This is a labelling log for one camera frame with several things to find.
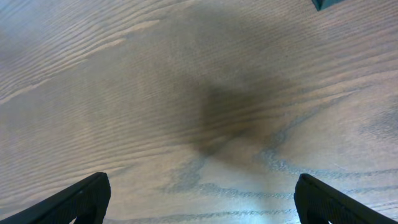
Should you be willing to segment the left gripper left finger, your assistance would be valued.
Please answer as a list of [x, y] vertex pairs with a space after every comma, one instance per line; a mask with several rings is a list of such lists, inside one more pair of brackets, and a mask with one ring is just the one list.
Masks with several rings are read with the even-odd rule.
[[97, 172], [1, 224], [102, 224], [110, 197], [107, 174]]

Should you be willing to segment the black gift box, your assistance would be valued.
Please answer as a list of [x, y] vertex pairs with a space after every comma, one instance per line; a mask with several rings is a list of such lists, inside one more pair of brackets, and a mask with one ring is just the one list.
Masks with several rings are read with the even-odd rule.
[[334, 4], [338, 4], [343, 0], [312, 0], [313, 5], [315, 6], [317, 11], [322, 11]]

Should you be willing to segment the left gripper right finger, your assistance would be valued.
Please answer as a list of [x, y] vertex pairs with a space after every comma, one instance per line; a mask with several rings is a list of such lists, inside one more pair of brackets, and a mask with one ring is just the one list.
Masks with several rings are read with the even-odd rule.
[[301, 174], [294, 192], [301, 224], [397, 224], [309, 174]]

